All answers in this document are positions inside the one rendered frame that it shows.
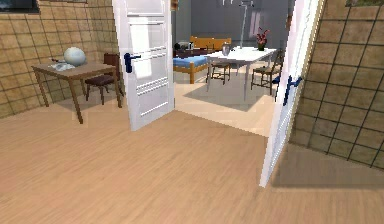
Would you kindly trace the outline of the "brown wooden dining chair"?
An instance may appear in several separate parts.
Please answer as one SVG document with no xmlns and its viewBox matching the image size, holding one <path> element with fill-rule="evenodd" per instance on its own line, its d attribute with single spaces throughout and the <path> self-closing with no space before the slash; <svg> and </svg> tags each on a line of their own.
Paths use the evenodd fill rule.
<svg viewBox="0 0 384 224">
<path fill-rule="evenodd" d="M 253 88 L 254 86 L 259 86 L 259 87 L 267 88 L 269 92 L 272 92 L 272 85 L 277 83 L 274 76 L 281 75 L 283 62 L 284 62 L 284 50 L 279 49 L 277 51 L 277 54 L 275 56 L 274 62 L 271 67 L 263 66 L 263 67 L 255 68 L 253 70 L 251 75 L 250 88 Z M 259 83 L 255 82 L 256 73 L 259 73 L 261 75 Z"/>
<path fill-rule="evenodd" d="M 208 71 L 206 75 L 205 82 L 208 82 L 208 79 L 218 79 L 222 81 L 222 84 L 225 84 L 230 80 L 230 64 L 224 62 L 213 62 L 208 66 Z"/>
</svg>

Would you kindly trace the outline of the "dark brown cushioned chair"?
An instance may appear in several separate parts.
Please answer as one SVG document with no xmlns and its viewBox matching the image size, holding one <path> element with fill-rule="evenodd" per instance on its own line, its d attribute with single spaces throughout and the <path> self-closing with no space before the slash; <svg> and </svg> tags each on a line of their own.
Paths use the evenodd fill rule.
<svg viewBox="0 0 384 224">
<path fill-rule="evenodd" d="M 121 95 L 124 95 L 122 87 L 121 87 L 121 75 L 120 72 L 120 56 L 118 54 L 113 53 L 105 53 L 104 54 L 104 63 L 107 65 L 112 65 L 116 69 L 117 82 L 118 82 L 118 90 Z M 85 80 L 86 88 L 86 99 L 89 99 L 90 87 L 97 87 L 100 90 L 101 101 L 104 101 L 104 90 L 109 92 L 108 85 L 114 83 L 114 77 L 112 73 L 104 73 L 103 75 L 92 77 Z"/>
</svg>

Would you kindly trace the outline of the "wooden bed with blue mattress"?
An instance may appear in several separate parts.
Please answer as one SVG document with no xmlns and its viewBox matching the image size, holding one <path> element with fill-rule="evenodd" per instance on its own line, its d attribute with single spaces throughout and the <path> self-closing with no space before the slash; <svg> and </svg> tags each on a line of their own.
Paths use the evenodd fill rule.
<svg viewBox="0 0 384 224">
<path fill-rule="evenodd" d="M 232 43 L 231 38 L 213 38 L 213 37 L 195 37 L 191 36 L 187 46 L 193 44 L 190 49 L 207 49 L 214 50 L 215 52 L 222 50 L 224 43 Z M 175 50 L 182 49 L 181 43 L 176 43 Z M 174 58 L 173 57 L 173 70 L 176 72 L 186 73 L 189 75 L 189 82 L 195 83 L 195 74 L 208 67 L 206 55 L 188 57 L 188 58 Z"/>
</svg>

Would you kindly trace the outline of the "dark low side table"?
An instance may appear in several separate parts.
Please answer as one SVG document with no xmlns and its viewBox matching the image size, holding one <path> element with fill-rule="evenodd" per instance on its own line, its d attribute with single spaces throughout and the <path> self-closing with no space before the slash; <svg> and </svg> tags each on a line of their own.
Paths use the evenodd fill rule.
<svg viewBox="0 0 384 224">
<path fill-rule="evenodd" d="M 207 49 L 179 49 L 175 50 L 173 52 L 174 58 L 188 58 L 188 57 L 194 57 L 194 56 L 200 56 L 200 55 L 207 55 L 210 53 L 214 53 L 214 50 L 207 50 Z"/>
</svg>

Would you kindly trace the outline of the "white panelled room door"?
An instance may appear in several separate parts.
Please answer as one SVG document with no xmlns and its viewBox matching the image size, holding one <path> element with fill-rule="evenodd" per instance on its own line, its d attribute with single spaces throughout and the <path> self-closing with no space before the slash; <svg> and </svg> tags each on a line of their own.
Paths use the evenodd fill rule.
<svg viewBox="0 0 384 224">
<path fill-rule="evenodd" d="M 130 127 L 174 109 L 170 0 L 112 0 Z M 125 71 L 124 55 L 140 55 Z"/>
</svg>

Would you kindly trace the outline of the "white dining table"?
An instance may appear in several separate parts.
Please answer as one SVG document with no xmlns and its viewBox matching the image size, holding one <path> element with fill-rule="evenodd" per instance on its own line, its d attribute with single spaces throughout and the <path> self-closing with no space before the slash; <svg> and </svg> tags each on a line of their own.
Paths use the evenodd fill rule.
<svg viewBox="0 0 384 224">
<path fill-rule="evenodd" d="M 243 98 L 247 97 L 247 86 L 248 86 L 248 76 L 251 73 L 250 66 L 253 63 L 260 61 L 261 59 L 267 57 L 268 63 L 271 63 L 272 55 L 276 53 L 276 49 L 265 48 L 263 51 L 259 51 L 255 47 L 235 47 L 227 56 L 224 56 L 222 52 L 215 52 L 206 55 L 208 62 L 208 69 L 212 69 L 212 63 L 214 61 L 234 63 L 237 65 L 244 64 L 246 66 L 246 73 L 244 76 L 244 86 L 243 86 Z"/>
</svg>

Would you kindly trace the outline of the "white plain room door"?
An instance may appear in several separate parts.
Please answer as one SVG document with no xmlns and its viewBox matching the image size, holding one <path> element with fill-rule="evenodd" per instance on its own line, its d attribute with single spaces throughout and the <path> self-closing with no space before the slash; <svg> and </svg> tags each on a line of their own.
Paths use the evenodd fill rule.
<svg viewBox="0 0 384 224">
<path fill-rule="evenodd" d="M 267 186 L 279 156 L 290 137 L 294 110 L 299 99 L 299 86 L 308 70 L 311 44 L 315 39 L 324 2 L 325 0 L 296 0 L 295 2 L 260 176 L 261 187 Z"/>
</svg>

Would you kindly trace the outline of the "red flower house plant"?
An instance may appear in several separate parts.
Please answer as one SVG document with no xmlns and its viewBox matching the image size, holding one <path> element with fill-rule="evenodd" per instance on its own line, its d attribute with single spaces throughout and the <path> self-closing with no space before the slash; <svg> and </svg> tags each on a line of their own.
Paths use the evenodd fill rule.
<svg viewBox="0 0 384 224">
<path fill-rule="evenodd" d="M 263 51 L 267 44 L 267 34 L 269 33 L 269 30 L 263 30 L 262 28 L 259 28 L 259 30 L 260 30 L 260 33 L 256 35 L 257 45 L 258 45 L 258 50 Z"/>
</svg>

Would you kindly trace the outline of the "brown wooden table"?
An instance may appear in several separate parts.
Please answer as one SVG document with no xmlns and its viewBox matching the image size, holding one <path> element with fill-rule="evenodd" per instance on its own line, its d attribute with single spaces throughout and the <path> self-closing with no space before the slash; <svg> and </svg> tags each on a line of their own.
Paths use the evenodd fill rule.
<svg viewBox="0 0 384 224">
<path fill-rule="evenodd" d="M 88 62 L 85 65 L 75 67 L 69 70 L 65 71 L 57 71 L 56 69 L 51 67 L 51 63 L 47 64 L 39 64 L 36 66 L 33 66 L 33 71 L 35 73 L 36 80 L 38 82 L 42 97 L 44 99 L 45 106 L 48 107 L 49 103 L 47 100 L 47 96 L 45 94 L 42 80 L 41 80 L 41 75 L 49 75 L 56 77 L 58 79 L 62 79 L 68 82 L 69 84 L 69 89 L 72 95 L 73 103 L 76 109 L 77 113 L 77 118 L 79 120 L 79 123 L 83 123 L 83 117 L 81 114 L 80 106 L 77 100 L 77 95 L 75 93 L 74 89 L 74 84 L 73 82 L 75 80 L 84 80 L 93 76 L 96 76 L 98 74 L 104 74 L 104 73 L 112 73 L 113 78 L 114 78 L 114 85 L 115 85 L 115 92 L 117 96 L 117 103 L 118 107 L 122 107 L 121 103 L 121 97 L 119 94 L 119 87 L 118 87 L 118 78 L 116 74 L 116 67 L 113 65 L 107 65 L 107 64 L 102 64 L 102 63 L 97 63 L 97 62 Z"/>
</svg>

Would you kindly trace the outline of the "pale grey ball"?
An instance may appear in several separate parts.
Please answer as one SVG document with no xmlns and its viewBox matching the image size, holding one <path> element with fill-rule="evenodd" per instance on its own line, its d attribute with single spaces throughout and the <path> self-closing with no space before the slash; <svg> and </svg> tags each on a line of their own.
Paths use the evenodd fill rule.
<svg viewBox="0 0 384 224">
<path fill-rule="evenodd" d="M 66 63 L 77 67 L 86 62 L 86 56 L 80 48 L 70 47 L 64 52 L 64 60 Z"/>
</svg>

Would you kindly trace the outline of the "white flat dish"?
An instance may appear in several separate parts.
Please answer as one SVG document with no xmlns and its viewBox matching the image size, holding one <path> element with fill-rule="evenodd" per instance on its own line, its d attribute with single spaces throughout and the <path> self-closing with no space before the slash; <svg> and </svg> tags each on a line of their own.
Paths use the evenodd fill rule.
<svg viewBox="0 0 384 224">
<path fill-rule="evenodd" d="M 61 72 L 61 71 L 73 69 L 74 66 L 68 63 L 56 63 L 56 64 L 52 64 L 51 68 L 55 69 L 58 72 Z"/>
</svg>

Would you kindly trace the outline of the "dark framed window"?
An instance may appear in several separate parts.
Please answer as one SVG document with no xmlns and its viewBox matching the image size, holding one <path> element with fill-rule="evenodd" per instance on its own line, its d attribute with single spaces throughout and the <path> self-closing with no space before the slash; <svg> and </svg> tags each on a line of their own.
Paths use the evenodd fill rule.
<svg viewBox="0 0 384 224">
<path fill-rule="evenodd" d="M 37 0 L 0 0 L 0 13 L 38 13 Z"/>
</svg>

